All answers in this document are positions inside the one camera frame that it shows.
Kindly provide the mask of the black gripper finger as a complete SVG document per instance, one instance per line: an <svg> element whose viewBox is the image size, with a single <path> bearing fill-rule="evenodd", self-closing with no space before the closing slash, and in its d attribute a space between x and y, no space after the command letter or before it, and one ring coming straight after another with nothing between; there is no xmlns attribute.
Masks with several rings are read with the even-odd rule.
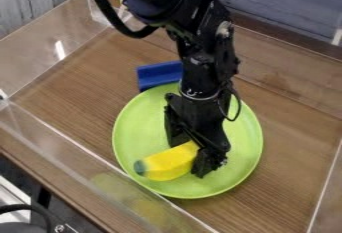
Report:
<svg viewBox="0 0 342 233"><path fill-rule="evenodd" d="M192 140L185 128L189 126L186 117L168 105L165 107L165 129L168 142L172 148L185 144Z"/></svg>
<svg viewBox="0 0 342 233"><path fill-rule="evenodd" d="M210 172L228 164L228 149L202 147L196 156L192 173L204 178Z"/></svg>

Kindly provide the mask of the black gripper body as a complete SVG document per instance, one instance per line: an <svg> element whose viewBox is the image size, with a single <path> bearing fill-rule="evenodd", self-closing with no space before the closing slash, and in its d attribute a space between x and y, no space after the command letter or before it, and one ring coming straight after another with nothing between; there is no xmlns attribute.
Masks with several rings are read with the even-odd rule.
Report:
<svg viewBox="0 0 342 233"><path fill-rule="evenodd" d="M192 100L168 93L165 99L168 105L186 117L189 123L185 128L186 133L190 137L193 136L200 145L230 151L232 145L224 130L224 114L229 112L232 94L224 92L214 99Z"/></svg>

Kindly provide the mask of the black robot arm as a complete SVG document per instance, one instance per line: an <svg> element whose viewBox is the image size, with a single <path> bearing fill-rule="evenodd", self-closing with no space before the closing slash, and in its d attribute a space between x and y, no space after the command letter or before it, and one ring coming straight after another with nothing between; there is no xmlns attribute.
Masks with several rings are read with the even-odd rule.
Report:
<svg viewBox="0 0 342 233"><path fill-rule="evenodd" d="M169 145L189 141L200 150L192 173L202 178L228 161L232 149L224 122L240 99L233 77L241 60L234 50L234 23L221 0L123 0L133 15L163 28L177 43L182 61L180 92L165 96Z"/></svg>

